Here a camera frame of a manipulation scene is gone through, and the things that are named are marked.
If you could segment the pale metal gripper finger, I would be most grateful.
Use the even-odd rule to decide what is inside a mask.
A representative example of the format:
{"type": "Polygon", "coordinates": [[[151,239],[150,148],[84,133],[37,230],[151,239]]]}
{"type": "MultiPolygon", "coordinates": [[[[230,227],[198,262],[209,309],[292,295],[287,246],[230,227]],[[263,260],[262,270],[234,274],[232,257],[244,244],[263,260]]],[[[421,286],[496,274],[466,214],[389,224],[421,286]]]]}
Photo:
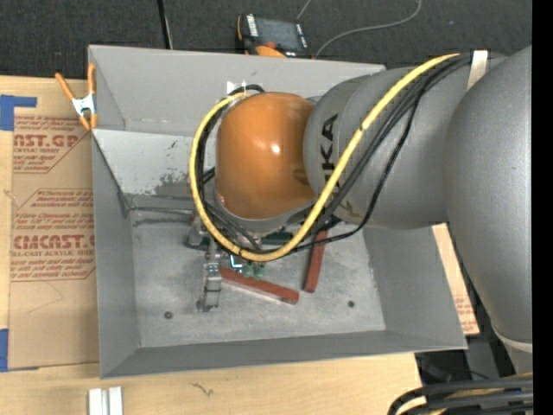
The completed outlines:
{"type": "Polygon", "coordinates": [[[201,269],[201,285],[200,285],[200,292],[199,296],[196,301],[196,309],[198,312],[206,312],[208,311],[208,304],[207,304],[207,280],[208,280],[208,265],[204,264],[201,269]]]}
{"type": "Polygon", "coordinates": [[[210,264],[207,267],[207,310],[212,310],[219,306],[222,278],[217,263],[210,264]]]}

